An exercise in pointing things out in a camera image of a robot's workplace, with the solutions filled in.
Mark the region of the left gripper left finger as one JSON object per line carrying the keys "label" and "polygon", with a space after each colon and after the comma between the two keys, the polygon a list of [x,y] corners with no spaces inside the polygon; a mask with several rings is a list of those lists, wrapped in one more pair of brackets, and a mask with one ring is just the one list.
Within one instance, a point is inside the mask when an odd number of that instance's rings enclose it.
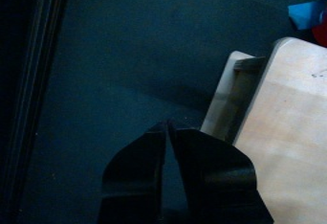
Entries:
{"label": "left gripper left finger", "polygon": [[164,153],[164,123],[156,123],[121,148],[104,169],[97,224],[158,222]]}

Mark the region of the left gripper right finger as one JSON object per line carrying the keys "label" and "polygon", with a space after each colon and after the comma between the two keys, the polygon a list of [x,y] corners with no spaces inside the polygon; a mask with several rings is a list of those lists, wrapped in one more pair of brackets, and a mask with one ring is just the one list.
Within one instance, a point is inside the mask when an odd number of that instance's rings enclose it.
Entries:
{"label": "left gripper right finger", "polygon": [[168,122],[193,224],[273,224],[249,157],[230,144]]}

